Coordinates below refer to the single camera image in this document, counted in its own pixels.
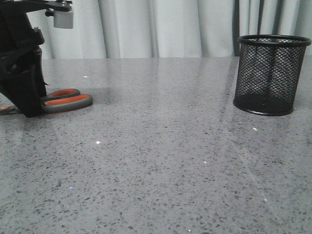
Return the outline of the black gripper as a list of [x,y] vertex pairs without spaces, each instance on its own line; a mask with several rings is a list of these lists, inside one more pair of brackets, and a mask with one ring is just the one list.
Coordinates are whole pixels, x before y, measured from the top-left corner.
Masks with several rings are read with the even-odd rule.
[[43,114],[46,96],[42,73],[42,33],[32,28],[27,13],[45,10],[67,12],[71,0],[2,0],[0,2],[0,92],[26,117]]

